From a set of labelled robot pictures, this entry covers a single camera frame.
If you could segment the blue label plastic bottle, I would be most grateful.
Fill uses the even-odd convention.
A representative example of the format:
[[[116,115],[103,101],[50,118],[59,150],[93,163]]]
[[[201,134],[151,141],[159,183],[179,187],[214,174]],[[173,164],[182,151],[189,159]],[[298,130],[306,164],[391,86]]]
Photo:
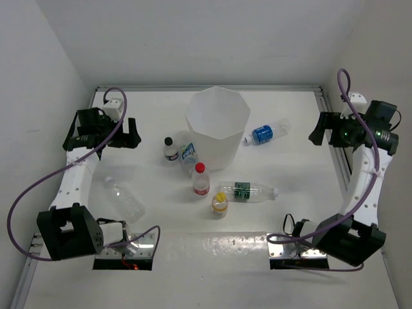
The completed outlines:
[[[291,122],[287,118],[276,120],[254,129],[243,139],[245,145],[260,145],[289,134]]]

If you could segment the red cap plastic bottle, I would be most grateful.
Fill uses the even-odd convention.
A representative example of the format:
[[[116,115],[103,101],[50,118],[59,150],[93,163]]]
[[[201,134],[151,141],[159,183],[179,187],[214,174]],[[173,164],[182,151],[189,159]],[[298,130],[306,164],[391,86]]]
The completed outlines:
[[[206,197],[210,191],[210,177],[205,164],[198,162],[192,172],[192,189],[199,197]]]

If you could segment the green label plastic bottle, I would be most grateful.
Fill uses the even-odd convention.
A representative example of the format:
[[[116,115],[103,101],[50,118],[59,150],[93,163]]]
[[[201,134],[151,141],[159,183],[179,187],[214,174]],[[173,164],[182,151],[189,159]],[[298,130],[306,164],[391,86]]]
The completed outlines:
[[[275,188],[252,182],[220,182],[219,188],[228,201],[239,203],[274,201],[279,194]]]

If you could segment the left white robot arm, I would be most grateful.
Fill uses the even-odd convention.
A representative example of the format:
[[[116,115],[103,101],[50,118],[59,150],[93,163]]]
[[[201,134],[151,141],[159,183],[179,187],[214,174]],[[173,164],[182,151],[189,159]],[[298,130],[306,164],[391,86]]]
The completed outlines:
[[[55,199],[37,216],[37,226],[51,260],[61,261],[97,255],[126,240],[126,223],[96,220],[88,209],[95,169],[106,146],[134,149],[141,142],[136,121],[129,118],[130,132],[122,129],[125,109],[89,108],[76,112],[63,143],[66,170]]]

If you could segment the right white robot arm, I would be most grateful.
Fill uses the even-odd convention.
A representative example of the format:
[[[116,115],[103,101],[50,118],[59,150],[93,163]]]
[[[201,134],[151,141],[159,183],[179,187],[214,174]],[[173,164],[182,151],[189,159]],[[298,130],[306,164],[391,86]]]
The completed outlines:
[[[332,134],[333,147],[353,149],[353,168],[341,210],[319,224],[303,219],[294,225],[292,236],[317,232],[314,237],[283,246],[285,253],[300,256],[315,249],[353,267],[358,267],[378,251],[386,240],[379,230],[377,206],[385,172],[397,151],[398,135],[390,121],[397,112],[393,104],[374,100],[361,115],[372,136],[353,116],[322,112],[309,139],[321,145],[324,132]]]

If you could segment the white octagonal plastic bin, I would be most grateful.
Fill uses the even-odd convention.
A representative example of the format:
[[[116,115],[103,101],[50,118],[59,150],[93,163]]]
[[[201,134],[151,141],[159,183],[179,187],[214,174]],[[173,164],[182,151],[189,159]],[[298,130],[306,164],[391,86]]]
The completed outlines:
[[[237,91],[214,86],[192,96],[185,118],[198,158],[208,169],[223,170],[233,162],[249,116]]]

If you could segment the black cap small bottle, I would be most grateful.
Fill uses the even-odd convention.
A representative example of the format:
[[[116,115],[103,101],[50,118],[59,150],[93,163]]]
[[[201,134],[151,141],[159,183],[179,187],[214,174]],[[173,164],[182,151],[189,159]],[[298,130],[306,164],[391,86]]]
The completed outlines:
[[[171,137],[166,137],[164,139],[164,157],[165,159],[172,163],[172,162],[177,162],[179,159],[179,148],[178,146],[174,143],[173,139]]]

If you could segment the light blue label bottle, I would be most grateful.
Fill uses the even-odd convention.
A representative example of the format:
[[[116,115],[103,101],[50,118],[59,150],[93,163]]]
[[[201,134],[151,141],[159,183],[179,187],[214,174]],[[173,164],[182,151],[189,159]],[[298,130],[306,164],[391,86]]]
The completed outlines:
[[[196,164],[199,162],[196,143],[188,131],[177,132],[176,138],[182,168],[191,177]]]

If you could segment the clear unlabelled plastic bottle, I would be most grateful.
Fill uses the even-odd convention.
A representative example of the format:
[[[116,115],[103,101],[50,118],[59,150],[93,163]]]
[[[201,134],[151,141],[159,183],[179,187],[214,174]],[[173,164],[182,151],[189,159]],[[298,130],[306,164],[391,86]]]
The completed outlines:
[[[144,214],[144,205],[127,188],[119,185],[114,178],[104,178],[105,193],[112,208],[129,224],[136,223]]]

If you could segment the yellow cap small bottle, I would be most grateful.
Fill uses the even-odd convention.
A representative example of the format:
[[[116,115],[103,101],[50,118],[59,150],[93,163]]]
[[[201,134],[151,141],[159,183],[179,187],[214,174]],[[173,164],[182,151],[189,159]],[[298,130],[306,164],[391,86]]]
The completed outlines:
[[[224,192],[218,192],[212,199],[212,217],[221,219],[226,216],[228,211],[229,201]]]

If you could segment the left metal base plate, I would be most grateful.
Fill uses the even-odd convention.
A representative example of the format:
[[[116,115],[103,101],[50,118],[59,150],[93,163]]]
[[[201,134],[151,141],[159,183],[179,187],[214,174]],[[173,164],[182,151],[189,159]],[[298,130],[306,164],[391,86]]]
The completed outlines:
[[[151,259],[156,244],[156,233],[150,232],[142,238],[128,244],[126,247],[105,248],[97,259]]]

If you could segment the metal base plate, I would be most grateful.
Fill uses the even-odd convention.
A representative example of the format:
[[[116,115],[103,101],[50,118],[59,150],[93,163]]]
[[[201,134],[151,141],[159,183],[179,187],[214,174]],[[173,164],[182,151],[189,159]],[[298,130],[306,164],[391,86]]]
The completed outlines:
[[[151,259],[156,244],[156,233],[150,232],[142,238],[128,244],[126,247],[105,248],[97,259]]]
[[[268,255],[270,259],[326,259],[327,255],[317,249],[310,248],[302,243],[277,244],[279,241],[287,240],[284,234],[280,237],[267,234]]]

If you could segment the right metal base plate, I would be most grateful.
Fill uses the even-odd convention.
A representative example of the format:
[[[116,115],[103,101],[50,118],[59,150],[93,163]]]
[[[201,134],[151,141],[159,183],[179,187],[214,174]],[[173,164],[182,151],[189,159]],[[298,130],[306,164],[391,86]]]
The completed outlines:
[[[302,243],[277,244],[279,241],[287,240],[284,234],[280,237],[267,234],[268,255],[270,259],[326,259],[327,255],[317,249],[310,248]]]

